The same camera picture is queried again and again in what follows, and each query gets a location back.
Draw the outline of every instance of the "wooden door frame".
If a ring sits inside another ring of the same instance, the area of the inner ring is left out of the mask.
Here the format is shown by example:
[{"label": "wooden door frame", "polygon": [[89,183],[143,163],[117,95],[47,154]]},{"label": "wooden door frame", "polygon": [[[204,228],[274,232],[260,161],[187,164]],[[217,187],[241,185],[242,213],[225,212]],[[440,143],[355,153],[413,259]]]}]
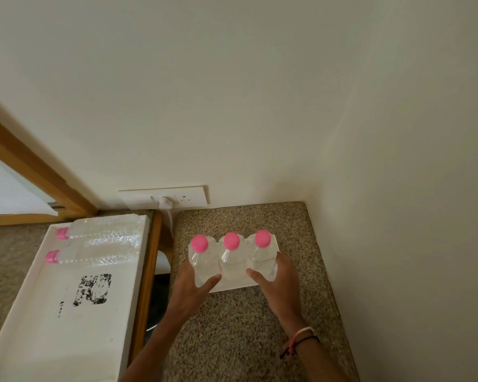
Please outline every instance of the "wooden door frame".
[{"label": "wooden door frame", "polygon": [[64,207],[57,216],[48,214],[0,214],[0,225],[49,223],[85,218],[98,209],[70,187],[46,162],[0,123],[0,160],[32,182]]}]

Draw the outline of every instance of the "left hand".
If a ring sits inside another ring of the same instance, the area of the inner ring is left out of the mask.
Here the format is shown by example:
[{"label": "left hand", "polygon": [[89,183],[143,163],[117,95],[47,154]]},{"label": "left hand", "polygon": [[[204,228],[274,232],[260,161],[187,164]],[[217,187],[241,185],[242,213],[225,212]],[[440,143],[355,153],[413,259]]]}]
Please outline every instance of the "left hand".
[{"label": "left hand", "polygon": [[192,317],[202,305],[211,289],[221,280],[221,274],[209,278],[200,288],[195,285],[195,270],[189,259],[179,266],[167,315],[184,321]]}]

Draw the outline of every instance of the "water bottle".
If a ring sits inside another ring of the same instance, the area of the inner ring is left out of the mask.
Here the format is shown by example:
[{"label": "water bottle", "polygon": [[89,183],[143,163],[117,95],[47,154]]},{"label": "water bottle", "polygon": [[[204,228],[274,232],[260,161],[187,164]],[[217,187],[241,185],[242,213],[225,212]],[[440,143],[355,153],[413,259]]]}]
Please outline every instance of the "water bottle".
[{"label": "water bottle", "polygon": [[95,239],[108,237],[132,236],[140,237],[142,233],[141,217],[137,214],[121,214],[107,217],[81,218],[70,227],[57,230],[57,239],[92,237]]},{"label": "water bottle", "polygon": [[46,254],[47,263],[87,263],[87,264],[121,264],[137,260],[140,242],[137,238],[100,238],[72,240],[68,247],[51,250]]},{"label": "water bottle", "polygon": [[233,280],[244,277],[248,268],[249,247],[244,237],[229,232],[218,242],[220,269],[223,278]]},{"label": "water bottle", "polygon": [[201,287],[209,277],[220,273],[217,264],[216,240],[214,237],[196,235],[187,246],[190,263],[195,270],[195,284]]},{"label": "water bottle", "polygon": [[278,250],[273,244],[273,238],[269,231],[258,231],[253,236],[248,239],[248,243],[253,247],[253,254],[250,258],[251,268],[269,280],[273,275]]}]

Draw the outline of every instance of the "black string bracelet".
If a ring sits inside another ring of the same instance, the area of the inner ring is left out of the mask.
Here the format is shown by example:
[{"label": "black string bracelet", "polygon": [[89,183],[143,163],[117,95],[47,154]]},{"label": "black string bracelet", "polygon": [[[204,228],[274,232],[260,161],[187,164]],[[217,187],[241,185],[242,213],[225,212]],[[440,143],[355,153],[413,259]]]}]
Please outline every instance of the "black string bracelet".
[{"label": "black string bracelet", "polygon": [[[307,339],[316,339],[319,343],[321,342],[321,341],[319,340],[319,337],[318,337],[317,335],[312,335],[312,336],[303,338],[303,339],[301,339],[301,340],[298,340],[296,343],[294,343],[294,346],[293,346],[293,347],[294,347],[294,353],[295,353],[295,354],[297,354],[296,346],[297,346],[299,343],[302,343],[302,342],[304,342],[304,341],[307,340]],[[290,354],[290,349],[287,347],[287,348],[285,349],[285,351],[280,355],[280,359],[285,358],[285,355],[288,355],[288,354]]]}]

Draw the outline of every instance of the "white tray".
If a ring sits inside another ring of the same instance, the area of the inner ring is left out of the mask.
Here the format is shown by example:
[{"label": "white tray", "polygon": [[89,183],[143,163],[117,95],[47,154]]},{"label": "white tray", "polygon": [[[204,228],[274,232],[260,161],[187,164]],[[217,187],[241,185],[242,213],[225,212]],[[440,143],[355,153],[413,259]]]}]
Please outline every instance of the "white tray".
[{"label": "white tray", "polygon": [[[276,236],[274,236],[274,234],[271,234],[271,237],[274,240],[274,245],[276,249],[280,251],[280,248],[278,247],[278,241],[276,240]],[[278,271],[278,265],[275,264],[273,273],[271,274],[270,277],[267,278],[267,280],[269,280],[270,282],[274,281],[274,279],[276,278],[277,271]],[[210,292],[227,291],[229,289],[251,287],[254,285],[258,285],[258,284],[254,282],[254,280],[245,273],[243,277],[239,279],[234,279],[234,280],[229,280],[223,277],[220,280],[220,282],[217,283],[216,286],[210,290]]]},{"label": "white tray", "polygon": [[149,223],[137,262],[48,264],[50,225],[0,331],[0,382],[109,382],[127,366]]}]

